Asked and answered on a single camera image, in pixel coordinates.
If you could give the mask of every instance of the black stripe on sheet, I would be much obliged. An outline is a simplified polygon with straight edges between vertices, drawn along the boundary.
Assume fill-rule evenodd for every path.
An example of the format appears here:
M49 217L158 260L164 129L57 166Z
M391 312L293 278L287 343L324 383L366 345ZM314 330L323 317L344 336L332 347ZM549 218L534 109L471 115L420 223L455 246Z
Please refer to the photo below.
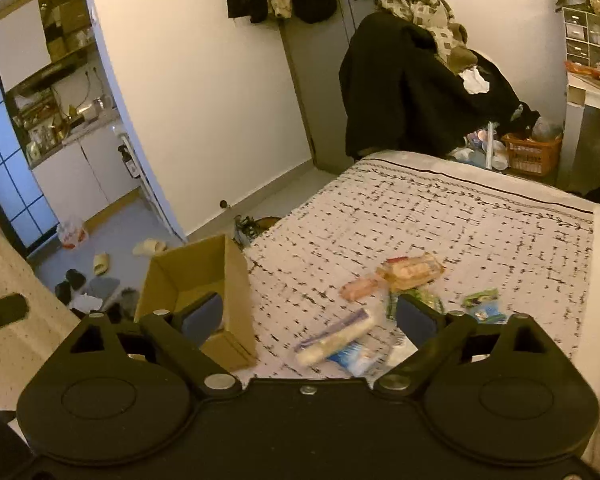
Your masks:
M521 195L520 193L514 193L512 191L505 191L503 189L498 189L497 187L491 187L491 186L486 186L485 184L480 184L479 182L474 182L473 180L465 180L464 178L459 178L453 175L449 175L447 173L443 173L441 171L433 171L433 170L421 170L420 168L414 168L412 166L407 166L406 164L398 164L397 162L392 162L390 160L384 160L384 158L364 158L363 160L361 160L361 162L365 162L365 161L371 161L371 160L375 160L376 162L386 162L388 164L393 164L394 166L399 166L401 168L407 168L408 170L413 170L413 171L419 171L420 173L430 173L430 174L435 174L435 175L443 175L446 176L447 178L451 178L453 180L459 180L460 182L464 182L466 184L474 184L474 186L481 186L481 187L485 187L486 189L491 189L493 191L497 191L500 193L506 193L506 194L510 194L510 195L515 195L518 196L520 198L525 198L526 200L533 200L534 202L538 202L541 204L547 204L547 205L556 205L558 207L564 207L567 209L573 209L574 211L579 211L580 213L588 213L588 214L593 214L593 211L587 210L587 209L579 209L577 207L573 207L570 205L564 205L561 204L559 202L546 202L544 200L539 200L537 198L533 198L530 196L525 196L525 195Z

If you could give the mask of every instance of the dotted fabric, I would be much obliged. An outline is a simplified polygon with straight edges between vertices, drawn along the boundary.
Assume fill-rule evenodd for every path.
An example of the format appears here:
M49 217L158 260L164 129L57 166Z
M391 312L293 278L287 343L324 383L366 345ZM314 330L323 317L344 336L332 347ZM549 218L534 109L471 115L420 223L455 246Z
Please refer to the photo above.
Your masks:
M385 373L396 330L384 316L385 294L347 303L338 290L387 258L424 251L446 267L429 288L447 310L497 288L501 312L531 314L573 356L593 214L547 202L383 160L357 163L246 250L259 363L240 377L346 377L331 362L299 367L291 349L361 306L378 313L361 342L382 356L367 376Z
M11 411L27 383L79 322L0 236L0 298L16 292L29 303L29 314L0 328L0 410Z

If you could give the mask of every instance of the doorway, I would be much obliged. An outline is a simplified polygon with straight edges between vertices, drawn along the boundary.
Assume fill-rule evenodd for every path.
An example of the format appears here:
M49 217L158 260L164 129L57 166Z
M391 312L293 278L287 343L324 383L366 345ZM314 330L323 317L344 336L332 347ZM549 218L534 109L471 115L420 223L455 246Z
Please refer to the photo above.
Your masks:
M0 82L0 229L27 256L52 237L58 221L29 169L6 101Z
M360 22L376 0L338 0L330 19L309 25L295 16L280 26L314 164L341 173L353 164L345 153L347 114L338 72Z

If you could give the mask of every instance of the black slipper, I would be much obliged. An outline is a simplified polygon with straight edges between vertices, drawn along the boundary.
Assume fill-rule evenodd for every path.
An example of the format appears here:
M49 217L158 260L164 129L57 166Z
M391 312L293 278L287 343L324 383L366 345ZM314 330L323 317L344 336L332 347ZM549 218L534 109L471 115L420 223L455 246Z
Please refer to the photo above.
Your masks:
M71 285L69 282L58 283L55 288L56 298L62 301L63 304L71 303Z
M75 269L69 269L66 272L66 280L69 282L73 290L81 289L87 282L87 279L84 277L84 275Z

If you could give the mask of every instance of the patterned bed sheet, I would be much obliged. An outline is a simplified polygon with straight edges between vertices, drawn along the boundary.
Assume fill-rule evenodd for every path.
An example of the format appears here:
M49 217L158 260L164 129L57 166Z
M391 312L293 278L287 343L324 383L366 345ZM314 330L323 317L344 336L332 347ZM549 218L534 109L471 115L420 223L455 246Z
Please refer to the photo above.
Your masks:
M578 347L593 240L589 203L511 176L406 152L360 161L246 250L258 365L250 377L340 378L332 362L302 368L292 347L366 306L378 325L361 342L386 371L395 322L384 294L347 303L338 290L387 258L436 255L446 267L429 286L447 310L497 288L504 314L536 318L565 354Z

